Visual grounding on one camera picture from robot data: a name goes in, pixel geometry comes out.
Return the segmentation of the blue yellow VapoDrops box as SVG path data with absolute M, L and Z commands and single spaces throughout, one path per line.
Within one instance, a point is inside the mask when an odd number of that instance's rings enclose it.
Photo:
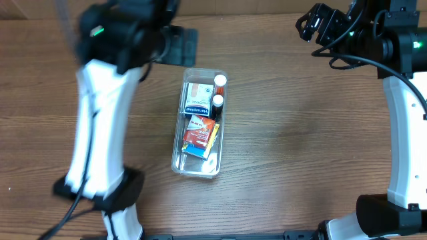
M 200 148 L 194 147 L 193 145 L 190 145 L 189 143 L 184 143 L 183 147 L 181 149 L 182 152 L 193 155 L 195 157 L 202 158 L 204 160 L 208 160 L 210 151 L 211 151 L 211 149 L 214 146 L 214 143 L 216 141 L 216 137 L 218 135 L 219 128 L 220 128 L 220 124 L 216 123 L 214 125 L 213 131 L 209 137 L 209 140 L 207 142 L 207 146 L 205 149 L 200 149 Z

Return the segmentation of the orange tube white cap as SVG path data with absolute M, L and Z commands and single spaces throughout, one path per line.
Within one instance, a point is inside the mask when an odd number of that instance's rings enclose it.
M 216 75 L 214 77 L 214 93 L 216 95 L 224 96 L 227 81 L 227 77 L 222 74 Z

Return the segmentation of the red orange small box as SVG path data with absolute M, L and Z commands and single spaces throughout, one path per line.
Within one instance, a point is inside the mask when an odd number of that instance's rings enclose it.
M 214 125 L 215 121 L 213 119 L 192 115 L 185 130 L 183 142 L 200 149 L 205 149 L 210 135 L 214 130 Z

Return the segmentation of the white blue Hansaplast box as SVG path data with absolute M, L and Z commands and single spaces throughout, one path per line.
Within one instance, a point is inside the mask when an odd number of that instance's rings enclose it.
M 213 85 L 188 83 L 183 112 L 186 115 L 209 117 Z

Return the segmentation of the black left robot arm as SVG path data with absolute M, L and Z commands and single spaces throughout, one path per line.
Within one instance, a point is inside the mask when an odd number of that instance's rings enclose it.
M 108 239 L 143 239 L 136 202 L 143 172 L 123 164 L 131 102 L 154 63 L 192 67 L 197 31 L 172 25 L 174 0 L 107 1 L 81 14 L 70 36 L 81 66 L 75 147 L 54 194 L 87 199 L 103 217 Z

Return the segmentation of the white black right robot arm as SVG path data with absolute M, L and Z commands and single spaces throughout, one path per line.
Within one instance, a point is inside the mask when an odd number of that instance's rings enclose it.
M 353 213 L 296 239 L 389 239 L 426 232 L 426 29 L 416 0 L 353 1 L 347 12 L 315 4 L 296 22 L 314 57 L 342 69 L 377 69 L 389 113 L 392 166 L 385 194 L 361 195 Z

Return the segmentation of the dark bottle white cap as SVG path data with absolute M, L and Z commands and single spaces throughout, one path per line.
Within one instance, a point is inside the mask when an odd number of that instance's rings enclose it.
M 224 97 L 222 95 L 214 95 L 211 104 L 211 118 L 219 121 L 222 115 L 224 106 Z

